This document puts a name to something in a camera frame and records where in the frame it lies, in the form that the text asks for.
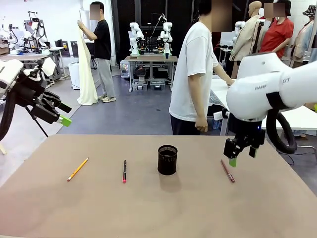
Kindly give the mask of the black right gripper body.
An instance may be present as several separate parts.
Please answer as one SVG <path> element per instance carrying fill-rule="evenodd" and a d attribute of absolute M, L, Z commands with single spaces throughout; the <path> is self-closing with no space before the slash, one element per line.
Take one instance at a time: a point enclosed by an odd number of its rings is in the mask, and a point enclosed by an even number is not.
<path fill-rule="evenodd" d="M 235 134 L 233 142 L 238 147 L 259 147 L 264 144 L 265 130 L 262 121 L 245 121 L 229 115 L 229 130 Z"/>

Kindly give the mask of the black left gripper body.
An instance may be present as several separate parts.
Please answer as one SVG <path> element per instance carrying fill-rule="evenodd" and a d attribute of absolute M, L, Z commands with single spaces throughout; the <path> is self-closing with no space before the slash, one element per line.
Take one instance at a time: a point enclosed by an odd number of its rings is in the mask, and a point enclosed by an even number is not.
<path fill-rule="evenodd" d="M 14 85 L 15 104 L 21 107 L 31 106 L 34 110 L 44 110 L 45 104 L 40 99 L 46 89 L 46 82 L 41 76 L 41 69 L 30 69 L 18 74 Z"/>

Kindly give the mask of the person's right hand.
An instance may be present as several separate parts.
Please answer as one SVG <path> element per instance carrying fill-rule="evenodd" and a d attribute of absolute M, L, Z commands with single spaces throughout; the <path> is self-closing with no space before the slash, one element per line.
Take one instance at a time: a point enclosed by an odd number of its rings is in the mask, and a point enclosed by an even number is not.
<path fill-rule="evenodd" d="M 205 117 L 197 117 L 195 122 L 195 128 L 200 132 L 208 131 L 208 122 Z"/>

